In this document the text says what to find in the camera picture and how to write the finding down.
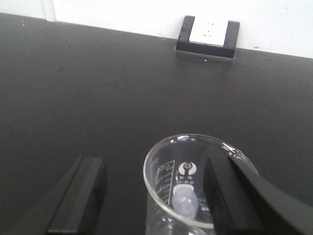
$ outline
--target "black table surface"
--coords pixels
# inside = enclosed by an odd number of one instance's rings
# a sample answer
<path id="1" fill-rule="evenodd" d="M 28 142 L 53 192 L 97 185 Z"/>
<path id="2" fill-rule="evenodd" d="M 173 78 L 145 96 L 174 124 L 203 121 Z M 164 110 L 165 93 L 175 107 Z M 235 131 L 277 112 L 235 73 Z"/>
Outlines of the black table surface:
<path id="1" fill-rule="evenodd" d="M 313 206 L 313 60 L 238 49 L 205 61 L 175 43 L 0 14 L 0 231 L 81 155 L 108 169 L 96 233 L 144 234 L 143 161 L 180 133 L 230 143 Z"/>

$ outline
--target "electrical outlet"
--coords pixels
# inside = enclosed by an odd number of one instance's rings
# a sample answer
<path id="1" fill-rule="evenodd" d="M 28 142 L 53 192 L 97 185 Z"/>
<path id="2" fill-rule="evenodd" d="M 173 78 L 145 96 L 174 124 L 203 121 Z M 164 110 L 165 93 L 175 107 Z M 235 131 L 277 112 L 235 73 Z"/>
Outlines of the electrical outlet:
<path id="1" fill-rule="evenodd" d="M 189 42 L 223 47 L 227 26 L 227 19 L 195 17 Z"/>

